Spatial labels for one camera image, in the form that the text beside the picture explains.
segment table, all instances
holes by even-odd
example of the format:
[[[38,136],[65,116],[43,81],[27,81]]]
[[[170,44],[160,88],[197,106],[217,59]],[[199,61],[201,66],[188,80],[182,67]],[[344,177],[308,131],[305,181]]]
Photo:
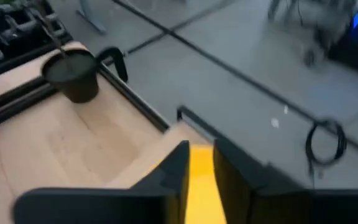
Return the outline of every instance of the table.
[[[56,52],[0,75],[0,95],[39,76]],[[0,124],[0,223],[10,223],[10,206],[30,189],[129,188],[182,140],[207,143],[185,123],[162,133],[101,75],[98,83],[87,104],[57,93]]]

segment gray floor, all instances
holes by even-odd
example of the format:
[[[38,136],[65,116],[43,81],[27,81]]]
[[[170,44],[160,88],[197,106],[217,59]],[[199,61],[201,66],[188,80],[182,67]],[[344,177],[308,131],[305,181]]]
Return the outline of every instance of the gray floor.
[[[130,2],[172,28],[223,0]],[[305,67],[301,58],[309,33],[294,35],[280,24],[268,23],[270,1],[225,2],[230,4],[175,32],[308,114],[336,118],[347,135],[358,141],[358,72],[334,62]],[[129,50],[162,33],[110,0],[90,3],[107,27],[106,35],[99,35],[76,15],[77,0],[52,1],[74,38],[92,52],[108,45]],[[169,121],[175,122],[178,105],[186,105],[256,159],[311,186],[304,153],[311,120],[170,35],[128,55],[126,64],[129,85]],[[321,155],[332,155],[336,138],[320,131],[313,147]],[[358,188],[356,147],[349,145],[345,158],[325,169],[323,177],[315,180],[315,187]]]

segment black floor seam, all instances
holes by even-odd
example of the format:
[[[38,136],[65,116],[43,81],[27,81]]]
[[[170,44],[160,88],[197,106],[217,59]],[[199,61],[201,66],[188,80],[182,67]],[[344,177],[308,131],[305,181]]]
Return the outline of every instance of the black floor seam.
[[[199,53],[201,56],[203,56],[204,58],[210,60],[211,62],[213,62],[217,66],[223,68],[225,71],[227,71],[230,74],[234,75],[238,79],[248,83],[249,85],[251,85],[251,86],[255,87],[256,89],[258,89],[259,91],[261,91],[262,93],[265,93],[269,97],[273,98],[273,100],[278,101],[279,103],[282,103],[284,105],[287,105],[291,110],[297,112],[299,115],[301,115],[302,117],[308,119],[309,121],[311,121],[313,123],[318,122],[317,118],[315,118],[314,116],[312,116],[311,114],[306,112],[306,110],[302,109],[300,106],[298,106],[298,105],[296,105],[296,104],[294,104],[292,102],[289,102],[286,98],[280,96],[278,93],[273,92],[268,87],[266,87],[263,84],[255,81],[250,76],[248,76],[245,73],[242,73],[241,71],[239,71],[238,69],[228,65],[227,63],[225,63],[222,60],[218,59],[214,55],[212,55],[212,54],[208,53],[207,51],[201,49],[197,45],[192,44],[190,41],[186,40],[185,38],[183,38],[180,35],[175,33],[175,30],[181,29],[181,28],[187,26],[188,24],[192,23],[193,21],[191,21],[191,22],[187,22],[187,21],[182,22],[181,24],[175,26],[176,28],[173,27],[173,30],[170,30],[170,29],[164,27],[163,25],[161,25],[160,23],[158,23],[157,21],[155,21],[155,20],[151,19],[150,17],[144,15],[143,13],[137,11],[133,7],[128,6],[124,2],[121,2],[120,0],[113,0],[113,1],[115,3],[117,3],[118,5],[122,6],[124,9],[127,9],[131,13],[139,16],[140,18],[142,18],[143,20],[145,20],[149,24],[152,24],[153,26],[159,28],[160,30],[163,31],[164,35],[168,34],[168,35],[172,36],[173,38],[175,38],[176,40],[178,40],[179,42],[181,42],[185,46],[193,49],[195,52]],[[226,4],[222,4],[222,5],[227,6],[228,3],[233,3],[233,2],[236,2],[236,1],[228,1]],[[332,129],[325,128],[325,130],[327,130],[329,133],[337,136],[336,133]],[[348,138],[347,141],[348,141],[348,143],[350,145],[354,146],[358,150],[358,142],[356,140]]]

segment black cup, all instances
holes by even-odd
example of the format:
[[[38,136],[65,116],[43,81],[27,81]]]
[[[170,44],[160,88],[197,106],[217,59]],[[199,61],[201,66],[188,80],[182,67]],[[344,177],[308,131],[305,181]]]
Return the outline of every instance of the black cup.
[[[56,65],[57,62],[64,60],[62,54],[56,54],[51,57],[42,67],[42,76],[56,89],[61,91],[68,99],[74,103],[86,103],[91,101],[99,92],[98,81],[96,73],[98,71],[98,63],[93,55],[83,49],[66,50],[66,56],[69,60],[73,55],[85,55],[89,57],[91,66],[81,72],[76,71],[76,74],[70,74],[70,78],[61,76],[50,76],[48,73],[50,69]]]

